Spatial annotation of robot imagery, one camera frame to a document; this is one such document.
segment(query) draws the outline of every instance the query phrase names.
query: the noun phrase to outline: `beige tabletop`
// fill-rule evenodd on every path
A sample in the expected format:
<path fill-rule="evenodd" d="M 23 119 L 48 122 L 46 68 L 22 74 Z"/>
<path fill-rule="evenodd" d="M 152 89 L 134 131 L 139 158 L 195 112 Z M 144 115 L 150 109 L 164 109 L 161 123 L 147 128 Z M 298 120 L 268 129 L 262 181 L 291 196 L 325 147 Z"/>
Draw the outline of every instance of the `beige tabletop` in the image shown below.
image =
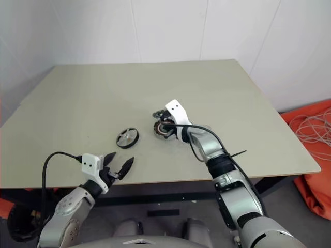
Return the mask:
<path fill-rule="evenodd" d="M 188 144 L 153 134 L 152 113 L 173 99 L 191 122 L 210 126 L 230 153 L 247 150 L 235 159 L 249 177 L 320 171 L 235 60 L 57 66 L 1 128 L 1 187 L 40 187 L 43 163 L 55 151 L 116 151 L 113 171 L 134 156 L 118 184 L 209 180 Z M 115 140 L 128 127 L 137 128 L 140 139 L 124 150 Z M 78 162 L 52 158 L 47 186 L 83 182 Z"/>

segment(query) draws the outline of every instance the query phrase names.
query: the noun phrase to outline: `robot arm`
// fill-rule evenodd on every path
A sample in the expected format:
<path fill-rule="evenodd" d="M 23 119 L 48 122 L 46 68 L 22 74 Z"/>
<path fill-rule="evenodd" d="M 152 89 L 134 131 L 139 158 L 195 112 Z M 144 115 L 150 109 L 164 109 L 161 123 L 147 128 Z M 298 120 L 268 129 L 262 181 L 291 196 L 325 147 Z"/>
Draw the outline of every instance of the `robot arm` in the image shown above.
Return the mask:
<path fill-rule="evenodd" d="M 154 124 L 158 137 L 169 139 L 176 136 L 178 140 L 198 147 L 218 192 L 217 202 L 222 217 L 228 228 L 239 232 L 243 247 L 305 247 L 265 215 L 252 184 L 239 170 L 222 142 L 208 129 L 194 127 L 177 100 L 169 102 L 166 110 L 158 111 L 153 116 L 159 120 Z"/>
<path fill-rule="evenodd" d="M 105 194 L 115 180 L 122 180 L 129 172 L 133 158 L 118 173 L 106 167 L 115 152 L 103 156 L 85 153 L 82 156 L 82 172 L 87 182 L 75 188 L 56 205 L 55 213 L 43 228 L 38 247 L 71 247 L 77 244 L 78 231 L 100 194 Z"/>

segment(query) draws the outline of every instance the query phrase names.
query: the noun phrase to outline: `white wall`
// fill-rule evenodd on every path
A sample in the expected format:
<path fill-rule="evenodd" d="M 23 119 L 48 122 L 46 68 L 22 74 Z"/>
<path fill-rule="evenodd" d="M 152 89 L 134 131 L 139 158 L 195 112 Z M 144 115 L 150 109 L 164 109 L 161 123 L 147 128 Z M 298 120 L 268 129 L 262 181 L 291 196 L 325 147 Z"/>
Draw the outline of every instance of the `white wall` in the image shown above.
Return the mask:
<path fill-rule="evenodd" d="M 3 117 L 57 64 L 237 59 L 278 110 L 331 96 L 329 0 L 0 0 Z"/>
<path fill-rule="evenodd" d="M 0 0 L 2 122 L 65 53 L 55 11 L 44 0 Z"/>

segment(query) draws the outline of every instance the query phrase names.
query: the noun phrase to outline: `black cable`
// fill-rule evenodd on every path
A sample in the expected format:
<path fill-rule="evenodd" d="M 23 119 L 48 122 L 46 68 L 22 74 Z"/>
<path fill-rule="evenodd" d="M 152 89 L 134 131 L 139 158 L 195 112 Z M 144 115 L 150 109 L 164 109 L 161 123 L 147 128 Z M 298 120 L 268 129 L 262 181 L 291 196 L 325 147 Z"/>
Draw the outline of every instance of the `black cable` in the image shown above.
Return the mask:
<path fill-rule="evenodd" d="M 202 159 L 200 159 L 200 158 L 198 157 L 197 153 L 195 152 L 195 149 L 193 148 L 193 144 L 192 144 L 192 140 L 191 140 L 191 138 L 189 139 L 189 144 L 190 144 L 190 147 L 191 147 L 191 149 L 192 149 L 192 152 L 193 152 L 195 158 L 196 158 L 198 161 L 200 161 L 200 162 L 204 162 Z"/>
<path fill-rule="evenodd" d="M 257 189 L 255 188 L 254 184 L 252 183 L 252 181 L 249 179 L 249 177 L 246 175 L 246 173 L 244 172 L 244 170 L 237 164 L 237 162 L 232 158 L 232 156 L 229 154 L 229 152 L 227 151 L 227 149 L 225 148 L 223 142 L 221 141 L 221 139 L 217 136 L 216 133 L 214 133 L 212 130 L 205 128 L 203 126 L 198 126 L 198 125 L 187 125 L 187 124 L 172 124 L 172 123 L 165 123 L 162 122 L 162 124 L 164 126 L 168 126 L 168 127 L 183 127 L 183 128 L 198 128 L 198 129 L 202 129 L 208 133 L 210 133 L 211 135 L 213 135 L 217 141 L 219 142 L 219 144 L 221 145 L 225 155 L 227 155 L 229 157 L 229 159 L 231 160 L 231 162 L 239 169 L 239 171 L 244 175 L 244 177 L 246 178 L 246 180 L 248 181 L 250 187 L 252 188 L 254 194 L 257 196 L 260 204 L 261 204 L 261 208 L 263 211 L 264 216 L 267 216 L 267 211 L 265 209 L 264 203 L 260 197 L 260 194 L 258 193 Z"/>
<path fill-rule="evenodd" d="M 82 156 L 74 156 L 74 155 L 71 155 L 71 154 L 63 152 L 63 151 L 54 152 L 51 155 L 49 155 L 47 157 L 47 159 L 45 160 L 45 162 L 43 164 L 43 168 L 42 168 L 42 177 L 41 177 L 41 216 L 40 216 L 40 221 L 39 221 L 40 231 L 39 231 L 39 235 L 38 235 L 38 239 L 37 239 L 37 245 L 39 243 L 40 234 L 44 227 L 44 221 L 45 221 L 45 217 L 46 217 L 46 197 L 47 197 L 47 195 L 46 195 L 46 170 L 47 170 L 47 165 L 48 165 L 49 160 L 56 154 L 66 155 L 68 157 L 78 160 L 79 162 L 82 162 Z"/>

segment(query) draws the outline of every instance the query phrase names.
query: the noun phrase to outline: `small wheel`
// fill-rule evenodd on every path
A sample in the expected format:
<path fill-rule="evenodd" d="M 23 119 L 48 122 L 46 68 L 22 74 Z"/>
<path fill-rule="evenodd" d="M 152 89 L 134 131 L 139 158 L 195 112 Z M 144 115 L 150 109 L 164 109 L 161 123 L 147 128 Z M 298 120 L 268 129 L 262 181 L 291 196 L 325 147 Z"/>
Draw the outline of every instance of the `small wheel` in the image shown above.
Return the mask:
<path fill-rule="evenodd" d="M 137 143 L 138 139 L 138 130 L 136 128 L 127 128 L 117 136 L 116 143 L 120 148 L 127 149 Z"/>

